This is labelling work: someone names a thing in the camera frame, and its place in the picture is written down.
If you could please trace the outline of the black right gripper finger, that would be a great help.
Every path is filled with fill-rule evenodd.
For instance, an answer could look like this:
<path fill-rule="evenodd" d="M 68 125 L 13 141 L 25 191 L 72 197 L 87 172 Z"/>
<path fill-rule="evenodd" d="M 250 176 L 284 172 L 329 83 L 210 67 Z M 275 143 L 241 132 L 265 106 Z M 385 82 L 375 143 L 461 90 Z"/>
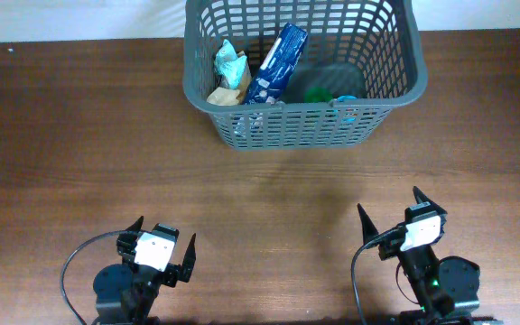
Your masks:
<path fill-rule="evenodd" d="M 379 233 L 372 219 L 368 216 L 360 203 L 357 204 L 357 212 L 361 222 L 363 245 L 366 246 L 371 241 L 374 241 Z"/>
<path fill-rule="evenodd" d="M 423 204 L 425 208 L 429 208 L 431 211 L 436 211 L 440 216 L 446 216 L 448 214 L 444 208 L 431 200 L 417 186 L 413 186 L 413 196 L 418 205 Z"/>

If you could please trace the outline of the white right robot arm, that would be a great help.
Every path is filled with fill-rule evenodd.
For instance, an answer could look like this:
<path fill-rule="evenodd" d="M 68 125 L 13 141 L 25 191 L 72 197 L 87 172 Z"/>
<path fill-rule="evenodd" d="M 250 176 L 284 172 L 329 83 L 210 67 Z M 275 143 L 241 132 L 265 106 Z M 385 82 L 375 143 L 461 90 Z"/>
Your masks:
<path fill-rule="evenodd" d="M 198 323 L 437 324 L 477 307 L 479 267 L 439 258 L 447 213 L 419 189 L 381 225 L 359 186 L 230 190 L 183 229 L 197 260 L 179 314 Z"/>

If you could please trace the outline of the grey plastic lattice basket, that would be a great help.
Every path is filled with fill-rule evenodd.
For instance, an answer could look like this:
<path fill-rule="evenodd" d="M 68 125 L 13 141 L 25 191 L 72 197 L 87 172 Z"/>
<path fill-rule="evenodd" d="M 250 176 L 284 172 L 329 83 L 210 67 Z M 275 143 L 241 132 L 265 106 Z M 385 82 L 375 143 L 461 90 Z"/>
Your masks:
<path fill-rule="evenodd" d="M 350 147 L 367 139 L 398 108 L 424 92 L 428 72 L 411 0 L 188 0 L 185 5 L 183 90 L 209 115 L 220 138 L 241 151 Z M 275 104 L 216 106 L 214 59 L 224 40 L 258 71 L 280 31 L 292 23 L 306 46 Z M 326 88 L 347 104 L 306 103 L 309 88 Z M 340 110 L 353 107 L 354 123 Z"/>

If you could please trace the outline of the blue lidded round tin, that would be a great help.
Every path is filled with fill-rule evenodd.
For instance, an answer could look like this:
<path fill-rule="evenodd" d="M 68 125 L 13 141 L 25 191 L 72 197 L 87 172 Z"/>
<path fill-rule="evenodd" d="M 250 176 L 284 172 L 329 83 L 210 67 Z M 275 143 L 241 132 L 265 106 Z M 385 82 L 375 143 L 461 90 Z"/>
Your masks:
<path fill-rule="evenodd" d="M 334 104 L 347 104 L 350 100 L 356 100 L 358 97 L 352 95 L 343 95 L 333 99 Z M 357 112 L 353 107 L 342 107 L 340 110 L 336 109 L 336 112 L 340 112 L 343 123 L 354 123 L 356 121 Z"/>

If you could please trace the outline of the brown cream snack bag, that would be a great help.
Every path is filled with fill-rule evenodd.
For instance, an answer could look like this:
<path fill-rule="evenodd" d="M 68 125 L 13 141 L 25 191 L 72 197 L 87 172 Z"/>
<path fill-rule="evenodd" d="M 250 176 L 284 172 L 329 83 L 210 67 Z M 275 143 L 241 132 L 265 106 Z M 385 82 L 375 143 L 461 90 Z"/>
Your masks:
<path fill-rule="evenodd" d="M 234 106 L 242 104 L 248 86 L 252 81 L 252 75 L 247 62 L 247 56 L 243 51 L 237 54 L 236 63 L 244 64 L 243 75 L 236 89 L 217 87 L 208 97 L 207 102 L 217 106 Z"/>

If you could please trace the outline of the colourful Kleenex tissue pack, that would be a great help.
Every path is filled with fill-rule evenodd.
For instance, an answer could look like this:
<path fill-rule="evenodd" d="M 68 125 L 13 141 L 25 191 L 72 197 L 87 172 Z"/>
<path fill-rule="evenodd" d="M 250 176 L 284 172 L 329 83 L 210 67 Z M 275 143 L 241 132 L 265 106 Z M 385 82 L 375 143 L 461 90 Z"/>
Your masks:
<path fill-rule="evenodd" d="M 288 86 L 308 33 L 295 24 L 287 23 L 280 31 L 257 73 L 248 86 L 244 105 L 275 104 Z"/>

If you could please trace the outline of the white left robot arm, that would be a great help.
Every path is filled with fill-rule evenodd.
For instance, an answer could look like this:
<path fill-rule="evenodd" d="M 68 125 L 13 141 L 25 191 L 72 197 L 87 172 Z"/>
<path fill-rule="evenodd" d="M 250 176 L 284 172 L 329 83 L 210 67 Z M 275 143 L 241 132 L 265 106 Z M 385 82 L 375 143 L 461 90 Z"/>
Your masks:
<path fill-rule="evenodd" d="M 102 269 L 95 277 L 98 324 L 157 325 L 161 321 L 150 311 L 160 287 L 187 283 L 196 263 L 196 237 L 192 237 L 183 261 L 173 264 L 171 257 L 180 231 L 157 224 L 142 230 L 139 218 L 120 234 L 116 250 L 122 262 Z"/>

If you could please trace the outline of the green capped jar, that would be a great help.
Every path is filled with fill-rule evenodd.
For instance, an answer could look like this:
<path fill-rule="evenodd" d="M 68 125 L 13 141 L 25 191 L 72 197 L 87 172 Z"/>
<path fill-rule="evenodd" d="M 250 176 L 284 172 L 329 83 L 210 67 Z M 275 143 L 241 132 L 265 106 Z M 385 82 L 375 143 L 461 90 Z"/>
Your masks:
<path fill-rule="evenodd" d="M 306 103 L 329 103 L 334 96 L 326 88 L 309 88 L 303 99 Z"/>

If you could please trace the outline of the mint green wipes packet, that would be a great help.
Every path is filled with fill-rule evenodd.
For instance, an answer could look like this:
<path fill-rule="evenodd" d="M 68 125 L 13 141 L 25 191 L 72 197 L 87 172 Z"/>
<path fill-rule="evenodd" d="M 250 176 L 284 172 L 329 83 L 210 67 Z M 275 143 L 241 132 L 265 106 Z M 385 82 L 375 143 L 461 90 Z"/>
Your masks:
<path fill-rule="evenodd" d="M 214 69 L 222 88 L 238 89 L 251 78 L 247 56 L 237 53 L 229 40 L 224 40 L 214 59 Z"/>

